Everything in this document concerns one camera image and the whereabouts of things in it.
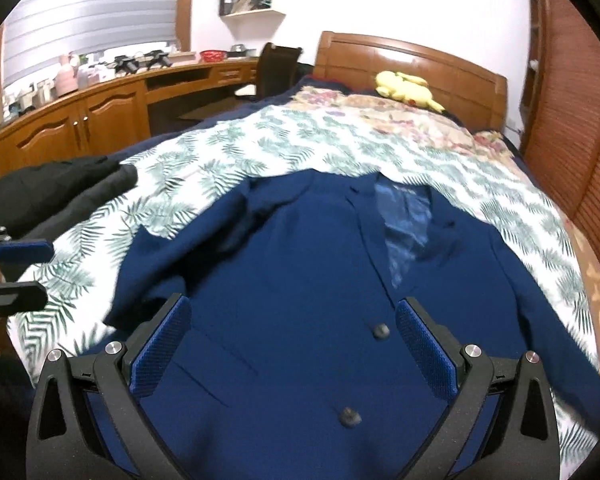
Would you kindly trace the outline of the red bowl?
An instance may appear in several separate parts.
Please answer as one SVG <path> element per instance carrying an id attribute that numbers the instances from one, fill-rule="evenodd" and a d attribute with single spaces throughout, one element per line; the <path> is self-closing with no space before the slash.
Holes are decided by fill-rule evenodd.
<path id="1" fill-rule="evenodd" d="M 201 63 L 221 63 L 227 59 L 227 52 L 223 50 L 203 50 L 199 53 Z"/>

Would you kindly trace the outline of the black folded garment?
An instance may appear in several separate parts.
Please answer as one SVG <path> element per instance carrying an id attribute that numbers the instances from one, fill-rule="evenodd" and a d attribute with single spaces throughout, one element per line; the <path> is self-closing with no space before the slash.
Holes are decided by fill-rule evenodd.
<path id="1" fill-rule="evenodd" d="M 21 168 L 0 177 L 0 226 L 15 240 L 54 240 L 132 190 L 137 170 L 107 156 Z"/>

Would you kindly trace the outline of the palm leaf print bedsheet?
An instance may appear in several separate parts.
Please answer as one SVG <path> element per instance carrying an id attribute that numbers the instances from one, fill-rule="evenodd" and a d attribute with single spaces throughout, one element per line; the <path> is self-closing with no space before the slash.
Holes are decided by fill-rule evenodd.
<path id="1" fill-rule="evenodd" d="M 58 237 L 55 257 L 26 271 L 27 278 L 47 289 L 48 304 L 43 312 L 18 315 L 8 332 L 32 378 L 38 378 L 50 349 L 77 354 L 109 335 L 102 318 L 139 228 L 174 237 L 245 177 L 303 169 L 361 175 L 327 168 L 325 144 L 294 136 L 283 114 L 285 105 L 269 105 L 242 119 L 224 119 L 151 148 L 137 148 L 123 159 L 137 170 L 136 187 Z M 362 174 L 376 170 L 382 172 L 370 168 Z"/>

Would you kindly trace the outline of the white window blind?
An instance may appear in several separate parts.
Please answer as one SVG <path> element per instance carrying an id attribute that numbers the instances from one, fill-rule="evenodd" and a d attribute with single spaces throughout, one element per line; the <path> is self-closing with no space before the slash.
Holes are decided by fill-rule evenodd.
<path id="1" fill-rule="evenodd" d="M 65 54 L 173 41 L 178 0 L 20 0 L 4 21 L 3 84 Z"/>

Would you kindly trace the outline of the wooden louvered wardrobe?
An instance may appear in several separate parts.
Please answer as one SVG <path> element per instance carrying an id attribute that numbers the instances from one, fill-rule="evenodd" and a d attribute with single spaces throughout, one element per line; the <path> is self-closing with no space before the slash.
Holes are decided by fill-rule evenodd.
<path id="1" fill-rule="evenodd" d="M 539 80 L 522 154 L 600 259 L 600 38 L 570 0 L 535 2 Z"/>

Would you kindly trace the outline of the yellow plush toy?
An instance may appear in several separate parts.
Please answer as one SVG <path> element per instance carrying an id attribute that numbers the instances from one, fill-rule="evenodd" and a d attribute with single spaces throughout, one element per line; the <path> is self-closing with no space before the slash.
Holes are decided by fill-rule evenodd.
<path id="1" fill-rule="evenodd" d="M 376 75 L 375 84 L 376 92 L 385 99 L 437 113 L 444 111 L 444 107 L 434 100 L 428 82 L 419 76 L 383 70 Z"/>

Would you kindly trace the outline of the navy blue suit jacket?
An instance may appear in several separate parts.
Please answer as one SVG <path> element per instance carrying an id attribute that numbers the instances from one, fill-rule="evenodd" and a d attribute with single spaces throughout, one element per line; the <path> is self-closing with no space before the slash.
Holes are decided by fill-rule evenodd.
<path id="1" fill-rule="evenodd" d="M 143 409 L 198 479 L 392 479 L 445 404 L 396 324 L 406 297 L 517 359 L 600 431 L 600 374 L 500 232 L 429 186 L 306 170 L 248 179 L 176 237 L 139 230 L 106 323 L 185 296 L 189 328 Z"/>

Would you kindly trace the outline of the floral quilt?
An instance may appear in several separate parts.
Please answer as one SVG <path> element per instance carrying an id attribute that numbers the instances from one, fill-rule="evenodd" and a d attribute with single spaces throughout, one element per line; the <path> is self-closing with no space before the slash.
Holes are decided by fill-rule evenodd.
<path id="1" fill-rule="evenodd" d="M 304 86 L 283 114 L 345 174 L 378 168 L 426 183 L 492 224 L 600 371 L 600 262 L 582 232 L 518 167 L 495 131 L 475 136 L 438 114 L 378 96 Z"/>

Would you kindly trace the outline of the dark wooden chair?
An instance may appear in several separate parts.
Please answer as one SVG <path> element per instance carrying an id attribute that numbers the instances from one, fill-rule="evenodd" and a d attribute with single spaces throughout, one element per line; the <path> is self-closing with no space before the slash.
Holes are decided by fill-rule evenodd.
<path id="1" fill-rule="evenodd" d="M 268 42 L 262 49 L 254 84 L 235 91 L 240 100 L 261 101 L 279 96 L 294 85 L 301 48 L 276 46 Z"/>

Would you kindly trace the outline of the wooden desk cabinet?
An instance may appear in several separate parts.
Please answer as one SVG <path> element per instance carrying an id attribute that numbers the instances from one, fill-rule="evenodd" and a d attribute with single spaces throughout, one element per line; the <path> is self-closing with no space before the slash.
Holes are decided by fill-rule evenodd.
<path id="1" fill-rule="evenodd" d="M 251 84 L 256 58 L 154 68 L 95 84 L 0 129 L 0 177 L 54 160 L 110 155 L 150 138 L 148 107 L 201 91 Z"/>

